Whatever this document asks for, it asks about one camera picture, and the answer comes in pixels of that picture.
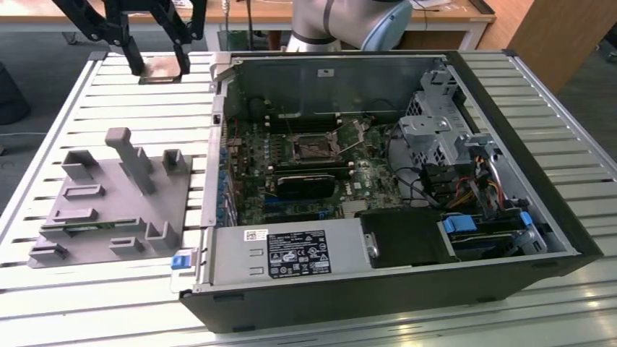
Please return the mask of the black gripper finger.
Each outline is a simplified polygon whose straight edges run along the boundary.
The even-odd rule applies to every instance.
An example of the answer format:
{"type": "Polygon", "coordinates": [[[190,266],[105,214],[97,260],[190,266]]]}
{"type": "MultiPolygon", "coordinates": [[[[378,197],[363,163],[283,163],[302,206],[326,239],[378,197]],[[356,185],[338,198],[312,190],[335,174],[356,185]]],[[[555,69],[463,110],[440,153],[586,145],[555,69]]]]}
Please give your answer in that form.
{"type": "Polygon", "coordinates": [[[181,66],[181,74],[191,73],[190,51],[193,42],[205,38],[205,22],[207,14],[207,1],[191,0],[191,20],[185,22],[173,1],[154,1],[150,12],[155,21],[163,27],[177,54],[181,66]]]}
{"type": "Polygon", "coordinates": [[[146,1],[105,1],[105,16],[89,1],[54,0],[54,3],[90,40],[105,40],[113,48],[121,49],[131,73],[141,75],[146,64],[130,33],[129,13],[145,12],[146,1]]]}

